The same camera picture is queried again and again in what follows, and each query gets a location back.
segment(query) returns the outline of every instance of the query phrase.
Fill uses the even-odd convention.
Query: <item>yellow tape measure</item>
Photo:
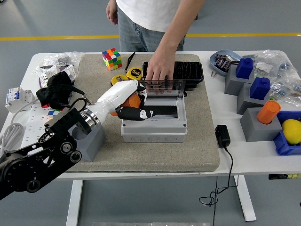
[[[141,80],[142,79],[142,68],[141,67],[132,67],[127,71],[126,75],[116,75],[111,80],[111,85],[115,85],[119,81],[123,80]]]

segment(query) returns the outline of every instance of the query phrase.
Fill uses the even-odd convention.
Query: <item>gray floor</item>
[[[118,34],[106,19],[107,1],[4,0],[0,37]],[[301,1],[206,1],[189,33],[301,32]],[[281,50],[301,71],[300,36],[187,38],[185,50]],[[0,127],[7,115],[8,88],[19,86],[31,57],[47,52],[119,49],[118,39],[0,41]],[[300,225],[301,181],[247,176],[256,222],[244,222],[235,188],[219,196],[216,225]],[[213,208],[198,198],[214,189],[215,178],[156,178],[86,181],[79,225],[93,222],[212,222]],[[226,184],[220,177],[219,184]],[[54,181],[35,194],[14,193],[0,201],[0,225],[64,225],[71,181]]]

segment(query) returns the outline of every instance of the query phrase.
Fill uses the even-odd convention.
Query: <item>person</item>
[[[120,50],[152,51],[146,80],[173,79],[176,51],[205,0],[110,0],[108,20],[119,25]]]

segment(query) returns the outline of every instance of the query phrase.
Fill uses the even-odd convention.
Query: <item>plastic bag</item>
[[[32,72],[39,79],[41,88],[47,86],[48,79],[54,74],[64,70],[71,80],[76,78],[82,53],[49,53]]]
[[[254,57],[254,76],[266,77],[271,83],[279,77],[297,73],[282,51],[265,50]]]
[[[297,79],[297,70],[291,65],[282,51],[265,50],[243,56],[254,61],[254,76],[270,80],[270,97],[276,101],[285,101],[301,107],[301,80]]]

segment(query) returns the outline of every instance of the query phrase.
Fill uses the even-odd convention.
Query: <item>transparent lid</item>
[[[183,98],[185,82],[183,80],[139,81],[147,92],[147,98],[179,99]]]

